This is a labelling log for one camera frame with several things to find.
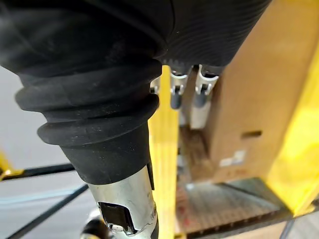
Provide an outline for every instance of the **cardboard box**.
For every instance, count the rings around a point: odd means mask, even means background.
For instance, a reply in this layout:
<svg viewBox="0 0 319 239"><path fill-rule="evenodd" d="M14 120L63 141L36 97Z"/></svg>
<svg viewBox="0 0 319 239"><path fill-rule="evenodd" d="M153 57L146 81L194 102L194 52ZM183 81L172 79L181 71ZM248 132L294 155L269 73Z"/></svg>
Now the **cardboard box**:
<svg viewBox="0 0 319 239"><path fill-rule="evenodd" d="M274 0L218 80L202 130L214 182L269 171L318 44L318 19L316 1Z"/></svg>

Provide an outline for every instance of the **gray floor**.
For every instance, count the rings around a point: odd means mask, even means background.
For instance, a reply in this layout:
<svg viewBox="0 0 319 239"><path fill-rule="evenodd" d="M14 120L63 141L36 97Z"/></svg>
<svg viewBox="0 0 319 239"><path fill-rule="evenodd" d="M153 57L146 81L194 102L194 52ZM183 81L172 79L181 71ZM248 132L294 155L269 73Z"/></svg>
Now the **gray floor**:
<svg viewBox="0 0 319 239"><path fill-rule="evenodd" d="M318 239L319 212L298 218L288 235L288 239Z"/></svg>
<svg viewBox="0 0 319 239"><path fill-rule="evenodd" d="M82 185L75 172L1 182L0 239L11 235ZM78 239L89 213L95 208L91 193L86 191L23 238Z"/></svg>

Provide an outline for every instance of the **robotic arm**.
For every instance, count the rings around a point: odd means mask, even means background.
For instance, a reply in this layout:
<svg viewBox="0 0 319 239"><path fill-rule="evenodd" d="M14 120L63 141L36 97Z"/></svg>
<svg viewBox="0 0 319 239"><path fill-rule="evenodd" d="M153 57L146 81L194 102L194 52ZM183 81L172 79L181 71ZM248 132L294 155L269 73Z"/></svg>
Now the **robotic arm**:
<svg viewBox="0 0 319 239"><path fill-rule="evenodd" d="M218 76L269 2L0 2L0 64L22 81L16 101L46 117L38 135L61 147L116 238L158 238L147 120L162 63Z"/></svg>

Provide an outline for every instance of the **white label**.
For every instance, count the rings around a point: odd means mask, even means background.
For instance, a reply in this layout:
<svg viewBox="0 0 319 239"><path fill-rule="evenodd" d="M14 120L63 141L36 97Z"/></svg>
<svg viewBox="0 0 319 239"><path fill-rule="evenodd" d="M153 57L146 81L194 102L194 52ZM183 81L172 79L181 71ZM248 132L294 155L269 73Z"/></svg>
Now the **white label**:
<svg viewBox="0 0 319 239"><path fill-rule="evenodd" d="M233 162L233 158L224 158L219 162L220 167L230 166Z"/></svg>
<svg viewBox="0 0 319 239"><path fill-rule="evenodd" d="M187 183L187 184L186 184L186 189L189 190L189 191L192 190L194 187L195 187L195 186L194 186L193 183Z"/></svg>
<svg viewBox="0 0 319 239"><path fill-rule="evenodd" d="M242 164L245 160L246 151L238 150L234 153L233 164Z"/></svg>

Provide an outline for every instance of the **black rubber sleeve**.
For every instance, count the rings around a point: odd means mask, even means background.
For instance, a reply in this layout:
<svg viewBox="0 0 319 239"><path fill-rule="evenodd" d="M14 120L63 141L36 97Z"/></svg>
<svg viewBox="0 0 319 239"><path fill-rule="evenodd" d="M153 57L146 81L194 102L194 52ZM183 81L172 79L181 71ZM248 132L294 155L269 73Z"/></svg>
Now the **black rubber sleeve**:
<svg viewBox="0 0 319 239"><path fill-rule="evenodd" d="M194 64L224 67L271 0L171 0L175 26L161 61L188 70Z"/></svg>
<svg viewBox="0 0 319 239"><path fill-rule="evenodd" d="M46 117L41 139L59 145L85 182L114 183L150 166L160 46L103 9L68 3L1 2L0 63L20 76L19 106Z"/></svg>

